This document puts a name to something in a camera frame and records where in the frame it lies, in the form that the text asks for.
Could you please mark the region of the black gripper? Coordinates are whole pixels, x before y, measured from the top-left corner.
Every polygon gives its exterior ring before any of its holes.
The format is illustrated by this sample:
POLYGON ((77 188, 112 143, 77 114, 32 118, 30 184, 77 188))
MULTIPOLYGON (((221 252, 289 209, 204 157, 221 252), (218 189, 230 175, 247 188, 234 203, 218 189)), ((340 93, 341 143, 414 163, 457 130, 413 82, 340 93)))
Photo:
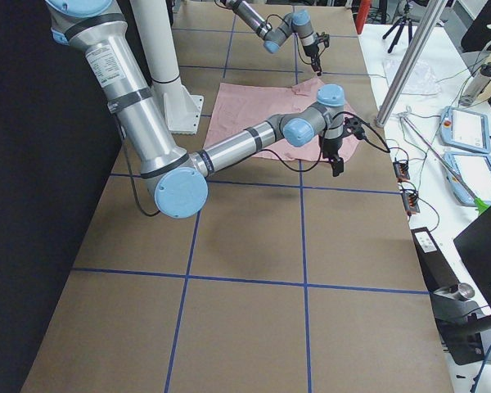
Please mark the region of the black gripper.
POLYGON ((338 127, 328 129, 319 137, 321 155, 324 160, 331 160, 332 176, 344 173, 344 160, 349 159, 359 141, 365 137, 363 121, 357 116, 345 117, 338 127))
POLYGON ((320 34, 311 33, 309 36, 302 38, 301 43, 304 53, 310 58, 310 65, 316 76, 322 75, 322 66, 320 61, 321 51, 319 45, 322 44, 324 49, 329 47, 330 35, 322 32, 320 34))

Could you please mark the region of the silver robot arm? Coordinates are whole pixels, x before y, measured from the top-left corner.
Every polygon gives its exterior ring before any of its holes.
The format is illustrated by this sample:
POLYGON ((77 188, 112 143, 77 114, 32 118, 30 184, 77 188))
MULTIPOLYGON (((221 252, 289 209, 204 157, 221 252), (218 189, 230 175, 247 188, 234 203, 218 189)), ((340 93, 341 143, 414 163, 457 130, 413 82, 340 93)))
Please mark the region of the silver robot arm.
POLYGON ((322 75, 321 55, 329 48, 330 35, 317 33, 306 9, 284 16, 271 14, 263 18, 247 1, 215 1, 216 5, 232 11, 264 42, 267 52, 274 54, 292 35, 296 35, 304 50, 307 62, 317 76, 322 75))
POLYGON ((173 139, 197 128, 203 99, 182 85, 169 9, 163 1, 131 4, 151 72, 145 77, 126 40, 124 13, 115 1, 50 1, 56 42, 80 50, 95 74, 115 117, 142 162, 140 173, 158 211, 174 219, 199 212, 208 196, 206 179, 284 140, 293 147, 317 140, 319 155, 334 175, 343 172, 340 147, 347 137, 363 139, 365 122, 345 109, 343 89, 327 84, 316 100, 296 114, 264 122, 196 152, 173 139))

